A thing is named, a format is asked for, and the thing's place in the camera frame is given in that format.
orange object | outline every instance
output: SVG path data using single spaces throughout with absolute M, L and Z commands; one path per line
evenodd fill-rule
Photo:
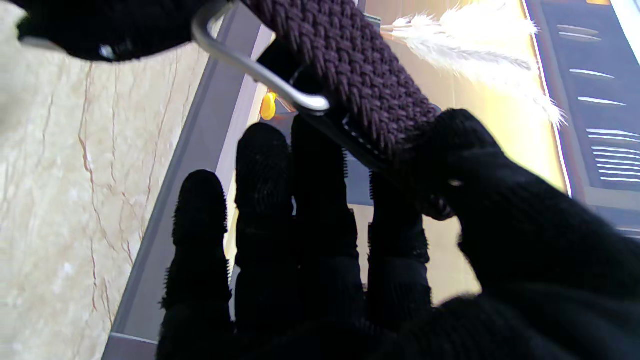
M 276 98 L 277 94 L 274 92 L 268 92 L 262 99 L 262 106 L 260 107 L 260 116 L 264 120 L 271 120 L 276 115 Z

black knitted glove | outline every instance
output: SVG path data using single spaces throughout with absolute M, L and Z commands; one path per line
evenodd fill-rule
M 414 176 L 457 214 L 460 248 L 485 291 L 529 283 L 640 299 L 637 242 L 511 161 L 467 110 L 438 116 Z
M 209 0 L 10 0 L 27 11 L 18 39 L 90 61 L 127 61 L 191 40 Z

marble floor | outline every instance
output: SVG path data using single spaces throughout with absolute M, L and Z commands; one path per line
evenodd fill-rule
M 87 63 L 21 47 L 21 14 L 0 3 L 0 357 L 99 359 L 208 54 Z

braided strap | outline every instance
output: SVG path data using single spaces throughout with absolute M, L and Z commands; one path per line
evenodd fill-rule
M 310 65 L 391 161 L 436 110 L 353 0 L 241 0 Z

silver metal ring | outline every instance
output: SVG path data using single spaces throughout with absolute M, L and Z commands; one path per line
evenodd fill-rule
M 254 80 L 265 84 L 297 110 L 313 115 L 324 115 L 330 107 L 327 98 L 299 91 L 269 69 L 227 48 L 212 36 L 211 25 L 222 18 L 233 5 L 234 3 L 215 1 L 203 6 L 191 23 L 191 32 L 195 42 L 212 56 L 240 68 Z

